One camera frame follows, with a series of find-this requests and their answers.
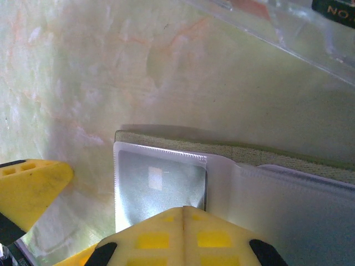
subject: marble tile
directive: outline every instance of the marble tile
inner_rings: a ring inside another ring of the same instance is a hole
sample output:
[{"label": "marble tile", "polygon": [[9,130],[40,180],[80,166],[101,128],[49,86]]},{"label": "marble tile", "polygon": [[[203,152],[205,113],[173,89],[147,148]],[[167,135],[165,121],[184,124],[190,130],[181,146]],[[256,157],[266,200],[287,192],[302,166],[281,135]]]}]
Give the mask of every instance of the marble tile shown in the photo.
[{"label": "marble tile", "polygon": [[[123,126],[355,162],[353,87],[182,1],[5,0],[0,44],[0,160],[72,165],[60,221],[79,217],[77,239],[114,230]],[[58,244],[60,255],[43,245],[50,265],[85,243]]]}]

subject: green marble surface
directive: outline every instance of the green marble surface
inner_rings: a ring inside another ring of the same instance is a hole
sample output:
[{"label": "green marble surface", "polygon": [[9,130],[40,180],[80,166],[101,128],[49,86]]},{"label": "green marble surface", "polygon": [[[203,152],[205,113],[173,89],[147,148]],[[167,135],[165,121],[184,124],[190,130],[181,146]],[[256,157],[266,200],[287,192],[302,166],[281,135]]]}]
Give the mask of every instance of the green marble surface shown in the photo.
[{"label": "green marble surface", "polygon": [[355,162],[353,87],[179,0],[0,0],[0,44],[0,162],[75,171],[41,265],[113,233],[123,127]]}]

